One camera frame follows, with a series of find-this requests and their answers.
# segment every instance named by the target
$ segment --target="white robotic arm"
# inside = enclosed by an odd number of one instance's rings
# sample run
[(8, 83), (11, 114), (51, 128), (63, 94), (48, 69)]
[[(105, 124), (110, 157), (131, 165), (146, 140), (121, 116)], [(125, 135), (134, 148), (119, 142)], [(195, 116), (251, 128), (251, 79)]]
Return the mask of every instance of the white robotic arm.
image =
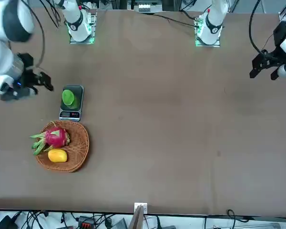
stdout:
[(89, 13), (80, 10), (76, 0), (54, 0), (54, 2), (62, 10), (69, 34), (76, 42), (82, 42), (91, 35)]
[(13, 54), (6, 42), (27, 42), (34, 30), (30, 9), (24, 0), (0, 0), (0, 95), (2, 100), (36, 94), (39, 85), (31, 56)]
[(203, 43), (208, 45), (216, 43), (228, 9), (227, 0), (212, 0), (209, 10), (201, 16), (204, 23), (197, 34)]

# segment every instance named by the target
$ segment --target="yellow fruit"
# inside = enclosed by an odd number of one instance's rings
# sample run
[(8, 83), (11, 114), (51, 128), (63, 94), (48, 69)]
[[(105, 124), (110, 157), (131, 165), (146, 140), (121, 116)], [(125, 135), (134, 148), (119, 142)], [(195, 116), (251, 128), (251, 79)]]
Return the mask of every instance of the yellow fruit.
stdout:
[(51, 162), (66, 162), (68, 159), (66, 151), (63, 149), (51, 149), (48, 152), (48, 158)]

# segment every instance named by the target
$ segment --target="floor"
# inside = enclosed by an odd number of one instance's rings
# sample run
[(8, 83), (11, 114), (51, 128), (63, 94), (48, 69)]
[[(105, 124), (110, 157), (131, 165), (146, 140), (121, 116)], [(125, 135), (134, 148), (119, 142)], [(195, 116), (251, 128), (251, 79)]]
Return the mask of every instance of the floor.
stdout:
[[(6, 215), (13, 217), (17, 211), (0, 211), (0, 221)], [(74, 213), (75, 217), (87, 216), (91, 217), (91, 213)], [(16, 220), (16, 224), (19, 228), (22, 227), (27, 218), (27, 212), (22, 212)], [(125, 218), (126, 224), (129, 225), (132, 215), (118, 214), (112, 217), (112, 225), (119, 222), (122, 218)], [(147, 222), (143, 223), (143, 229), (153, 229), (157, 227), (156, 216), (146, 216)], [(63, 228), (64, 224), (61, 223), (61, 213), (50, 212), (49, 216), (45, 218), (44, 216), (38, 216), (39, 222), (44, 229), (58, 229)], [(171, 216), (160, 216), (160, 223), (162, 227), (175, 226), (177, 229), (203, 229), (204, 228), (204, 218), (193, 218), (193, 217), (171, 217)], [(70, 213), (65, 214), (65, 220), (67, 226), (77, 227), (77, 222), (72, 217)], [(249, 225), (270, 225), (271, 221), (249, 221), (248, 223), (236, 222), (235, 228), (238, 226), (249, 226)], [(279, 222), (282, 229), (286, 229), (286, 223)], [(206, 223), (207, 229), (213, 229), (214, 227), (230, 228), (233, 225), (233, 220), (231, 219), (208, 219)], [(258, 229), (272, 229), (273, 227), (260, 227)], [(33, 229), (39, 229), (38, 224), (35, 222)], [(99, 229), (106, 229), (104, 224), (99, 226)]]

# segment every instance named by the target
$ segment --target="black cable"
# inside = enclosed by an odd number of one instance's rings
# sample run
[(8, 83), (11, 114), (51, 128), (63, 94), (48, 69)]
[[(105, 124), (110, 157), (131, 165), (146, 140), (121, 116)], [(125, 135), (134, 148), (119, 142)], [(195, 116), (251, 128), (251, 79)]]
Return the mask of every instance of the black cable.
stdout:
[(38, 214), (36, 214), (36, 213), (33, 212), (33, 218), (34, 218), (34, 219), (33, 219), (31, 228), (33, 228), (34, 222), (37, 221), (39, 228), (40, 228), (40, 229), (43, 229), (42, 225), (39, 223), (39, 220), (38, 220), (38, 216), (39, 216), (40, 214), (42, 214), (42, 212), (39, 212)]
[(84, 5), (84, 4), (81, 4), (81, 7), (84, 9), (84, 10), (89, 10), (89, 7)]
[(97, 229), (102, 223), (104, 223), (104, 221), (106, 220), (106, 217), (105, 217), (105, 219), (103, 220), (103, 221), (101, 221), (96, 227), (95, 227), (95, 229)]
[(147, 225), (147, 229), (149, 229), (148, 222), (147, 222), (147, 218), (146, 218), (145, 215), (144, 215), (144, 219), (145, 219), (145, 222), (146, 222), (146, 225)]
[(35, 12), (32, 10), (32, 8), (31, 8), (24, 0), (21, 0), (21, 1), (22, 1), (22, 3), (23, 3), (24, 5), (26, 5), (26, 7), (29, 8), (29, 10), (31, 11), (31, 13), (32, 13), (33, 16), (35, 17), (35, 19), (36, 19), (36, 21), (38, 22), (38, 24), (39, 24), (39, 26), (40, 26), (40, 29), (41, 29), (41, 35), (42, 35), (42, 51), (41, 51), (41, 56), (40, 56), (40, 59), (38, 60), (37, 64), (36, 64), (35, 66), (31, 67), (31, 68), (34, 68), (34, 67), (38, 68), (38, 67), (41, 65), (42, 61), (43, 61), (44, 53), (45, 53), (45, 36), (44, 36), (44, 30), (43, 30), (43, 27), (42, 27), (42, 25), (41, 25), (40, 20), (38, 19), (37, 15), (36, 15)]
[(195, 20), (196, 17), (191, 17), (186, 11), (180, 10), (180, 12), (184, 13), (189, 19)]
[(52, 0), (52, 3), (50, 2), (50, 0), (46, 0), (46, 2), (50, 5), (52, 13), (54, 14), (54, 17), (55, 17), (57, 26), (59, 27), (59, 23), (61, 22), (61, 16), (59, 15), (59, 13), (57, 12), (55, 8), (54, 0)]
[[(205, 217), (204, 217), (204, 229), (206, 229), (206, 220), (207, 220), (207, 218), (208, 218), (209, 216), (222, 217), (222, 215), (208, 215), (208, 216), (205, 216)], [(233, 226), (231, 227), (231, 229), (234, 229), (236, 221), (239, 221), (239, 222), (242, 222), (242, 223), (247, 223), (247, 222), (249, 222), (249, 219), (245, 219), (245, 220), (237, 219), (237, 218), (236, 218), (236, 215), (235, 215), (235, 213), (234, 213), (234, 211), (231, 210), (231, 209), (228, 209), (228, 210), (227, 210), (227, 216), (228, 216), (230, 219), (233, 219)]]
[(187, 26), (195, 27), (194, 25), (191, 25), (191, 24), (188, 24), (188, 23), (185, 23), (185, 22), (182, 22), (182, 21), (177, 21), (177, 20), (175, 20), (175, 19), (168, 18), (168, 17), (162, 16), (162, 15), (159, 15), (159, 14), (153, 14), (153, 16), (157, 16), (157, 17), (165, 18), (165, 19), (168, 19), (168, 20), (171, 20), (171, 21), (175, 21), (175, 22), (180, 23), (180, 24), (183, 24), (183, 25), (187, 25)]
[(267, 41), (266, 41), (266, 43), (265, 43), (265, 45), (263, 46), (263, 48), (262, 48), (262, 50), (265, 48), (265, 46), (267, 45), (267, 43), (268, 43), (268, 40), (270, 39), (270, 37), (272, 37), (273, 36), (273, 33), (268, 37), (268, 39), (267, 39)]
[(19, 215), (22, 213), (22, 211), (17, 212), (11, 219), (10, 222), (14, 223), (16, 222), (17, 218), (19, 217)]
[(74, 217), (72, 212), (70, 212), (70, 213), (71, 213), (72, 217), (76, 220), (76, 222), (78, 222), (78, 218)]
[(208, 10), (208, 8), (210, 8), (211, 6), (212, 6), (212, 4), (209, 5), (209, 6), (204, 10), (204, 12), (206, 12), (206, 11)]
[(205, 216), (204, 218), (204, 229), (206, 229), (206, 219), (208, 218), (208, 216)]
[(230, 219), (233, 219), (233, 220), (235, 220), (235, 221), (237, 220), (238, 222), (241, 222), (241, 223), (247, 223), (247, 222), (249, 222), (248, 219), (245, 219), (245, 220), (237, 219), (237, 218), (236, 218), (236, 215), (235, 215), (235, 213), (234, 213), (234, 211), (231, 210), (231, 209), (228, 209), (228, 210), (227, 210), (227, 216), (228, 216)]
[(251, 13), (251, 16), (250, 16), (250, 20), (249, 20), (249, 39), (250, 39), (250, 42), (253, 46), (253, 48), (259, 53), (261, 54), (262, 56), (264, 56), (264, 58), (269, 58), (269, 59), (272, 59), (274, 61), (278, 61), (277, 58), (273, 57), (273, 56), (269, 56), (269, 55), (266, 55), (264, 54), (263, 52), (261, 52), (258, 47), (254, 44), (253, 42), (253, 39), (252, 39), (252, 34), (251, 34), (251, 27), (252, 27), (252, 19), (253, 19), (253, 15), (255, 14), (255, 11), (256, 11), (256, 8), (258, 6), (258, 4), (260, 3), (261, 0), (257, 0), (253, 10), (252, 10), (252, 13)]
[(56, 25), (55, 21), (53, 20), (52, 16), (50, 15), (50, 13), (49, 13), (47, 7), (45, 6), (45, 4), (43, 3), (43, 1), (42, 1), (42, 0), (39, 0), (39, 1), (40, 1), (40, 3), (43, 5), (44, 9), (46, 10), (48, 16), (50, 17), (50, 19), (51, 19), (51, 21), (53, 22), (53, 24), (55, 25), (55, 27), (58, 28), (58, 25)]
[(62, 222), (64, 223), (65, 227), (68, 228), (68, 226), (67, 226), (67, 224), (66, 224), (66, 219), (65, 219), (65, 213), (64, 213), (64, 212), (61, 213), (61, 220), (62, 220)]
[(162, 229), (160, 219), (158, 216), (156, 216), (156, 217), (157, 217), (157, 229)]
[(191, 5), (191, 4), (195, 5), (196, 2), (197, 2), (197, 0), (191, 1), (189, 4), (187, 4), (185, 7), (183, 7), (180, 11), (184, 10), (186, 7), (188, 7), (188, 6)]
[(27, 229), (30, 228), (29, 221), (30, 221), (30, 219), (31, 219), (32, 217), (33, 217), (33, 214), (32, 214), (31, 211), (29, 211), (28, 214), (27, 214), (27, 220), (24, 222), (24, 223), (27, 223)]
[(98, 221), (101, 221), (101, 219), (103, 218), (103, 216), (105, 217), (105, 214), (101, 214), (101, 216), (95, 221), (95, 225), (98, 226), (100, 224), (98, 224)]

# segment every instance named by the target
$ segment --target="robotic arm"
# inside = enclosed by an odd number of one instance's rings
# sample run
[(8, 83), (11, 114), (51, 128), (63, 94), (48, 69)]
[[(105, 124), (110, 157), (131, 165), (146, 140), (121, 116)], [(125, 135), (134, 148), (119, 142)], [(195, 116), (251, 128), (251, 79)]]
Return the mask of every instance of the robotic arm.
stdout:
[(82, 42), (92, 34), (91, 15), (80, 10), (76, 0), (54, 0), (62, 10), (69, 29), (69, 34), (76, 42)]
[(263, 69), (271, 67), (277, 67), (270, 75), (271, 80), (286, 78), (286, 21), (280, 22), (273, 35), (276, 48), (272, 52), (261, 50), (252, 60), (250, 78), (255, 78)]
[(0, 98), (8, 101), (37, 94), (35, 85), (44, 85), (52, 91), (51, 79), (45, 73), (38, 75), (28, 67), (33, 58), (13, 54), (6, 42), (27, 42), (34, 30), (30, 9), (23, 0), (0, 0)]
[(204, 12), (201, 16), (204, 24), (197, 34), (203, 43), (208, 45), (216, 43), (227, 13), (227, 0), (212, 0), (212, 5), (209, 10)]

